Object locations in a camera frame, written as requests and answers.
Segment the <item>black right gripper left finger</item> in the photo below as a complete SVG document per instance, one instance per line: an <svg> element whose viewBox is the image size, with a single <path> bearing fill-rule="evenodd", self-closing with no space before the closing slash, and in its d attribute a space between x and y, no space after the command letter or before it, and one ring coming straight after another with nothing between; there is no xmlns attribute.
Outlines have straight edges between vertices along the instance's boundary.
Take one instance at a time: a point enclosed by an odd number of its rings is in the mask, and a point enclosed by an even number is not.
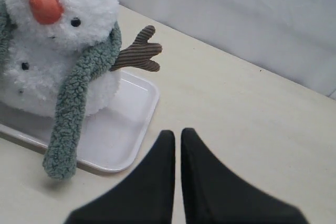
<svg viewBox="0 0 336 224"><path fill-rule="evenodd" d="M113 189L72 211L66 223L171 223L175 136L162 130L139 165Z"/></svg>

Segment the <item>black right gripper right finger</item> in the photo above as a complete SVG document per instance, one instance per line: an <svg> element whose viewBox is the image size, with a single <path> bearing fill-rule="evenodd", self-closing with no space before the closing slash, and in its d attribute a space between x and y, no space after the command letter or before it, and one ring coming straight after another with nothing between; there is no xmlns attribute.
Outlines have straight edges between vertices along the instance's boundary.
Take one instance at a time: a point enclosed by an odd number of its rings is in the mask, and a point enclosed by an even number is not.
<svg viewBox="0 0 336 224"><path fill-rule="evenodd" d="M295 206L249 184L227 168L193 128L181 133L186 223L307 223Z"/></svg>

